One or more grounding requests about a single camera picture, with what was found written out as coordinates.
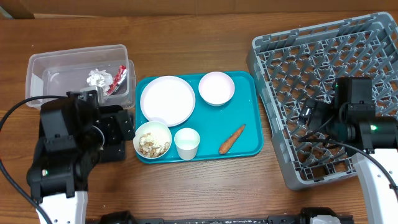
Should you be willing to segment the large white napkin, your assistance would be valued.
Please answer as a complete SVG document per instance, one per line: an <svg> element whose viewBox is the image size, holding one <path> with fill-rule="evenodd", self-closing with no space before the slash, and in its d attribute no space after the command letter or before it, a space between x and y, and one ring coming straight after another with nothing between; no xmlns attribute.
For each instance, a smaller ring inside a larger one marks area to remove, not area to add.
<svg viewBox="0 0 398 224"><path fill-rule="evenodd" d="M110 73L106 72L106 70L91 70L88 78L86 79L87 84L89 86L97 86L103 89L103 92L106 93L110 90L111 84L113 84L113 77Z"/></svg>

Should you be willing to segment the red snack wrapper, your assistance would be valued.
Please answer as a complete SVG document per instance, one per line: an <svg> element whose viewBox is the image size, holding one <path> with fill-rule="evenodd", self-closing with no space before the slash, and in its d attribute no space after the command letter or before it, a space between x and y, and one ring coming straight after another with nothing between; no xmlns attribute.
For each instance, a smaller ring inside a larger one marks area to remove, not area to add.
<svg viewBox="0 0 398 224"><path fill-rule="evenodd" d="M127 76L127 67L120 65L118 73L113 77L113 83L109 86L109 90L106 92L107 95L112 95L123 83Z"/></svg>

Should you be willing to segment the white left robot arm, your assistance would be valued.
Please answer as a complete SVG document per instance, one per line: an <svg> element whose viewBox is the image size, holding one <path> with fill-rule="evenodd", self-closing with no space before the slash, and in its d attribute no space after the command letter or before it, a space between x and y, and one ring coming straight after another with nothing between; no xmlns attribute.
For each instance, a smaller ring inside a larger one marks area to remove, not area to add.
<svg viewBox="0 0 398 224"><path fill-rule="evenodd" d="M100 163L125 160L133 126L130 112L102 105L97 90L70 91L41 106L27 183L52 223L85 222L88 176Z"/></svg>

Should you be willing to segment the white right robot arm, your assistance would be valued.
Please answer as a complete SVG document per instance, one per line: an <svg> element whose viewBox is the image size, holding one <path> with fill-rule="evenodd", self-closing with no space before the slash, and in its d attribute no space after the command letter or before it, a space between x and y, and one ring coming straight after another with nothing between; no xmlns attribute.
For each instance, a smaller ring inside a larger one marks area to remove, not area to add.
<svg viewBox="0 0 398 224"><path fill-rule="evenodd" d="M370 223L397 223L397 120L377 116L369 77L337 78L331 103L305 100L300 142L341 147L352 159Z"/></svg>

